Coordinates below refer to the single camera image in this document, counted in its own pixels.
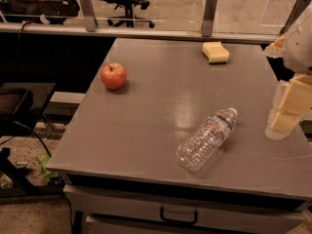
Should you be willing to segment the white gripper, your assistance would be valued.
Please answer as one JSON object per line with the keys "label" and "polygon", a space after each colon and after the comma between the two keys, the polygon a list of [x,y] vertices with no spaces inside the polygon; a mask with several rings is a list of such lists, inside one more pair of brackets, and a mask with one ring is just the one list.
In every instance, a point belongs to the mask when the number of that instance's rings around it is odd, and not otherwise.
{"label": "white gripper", "polygon": [[300,119],[312,108],[312,5],[264,49],[267,57],[283,57],[284,66],[295,73],[290,81],[276,86],[265,135],[273,140],[288,136]]}

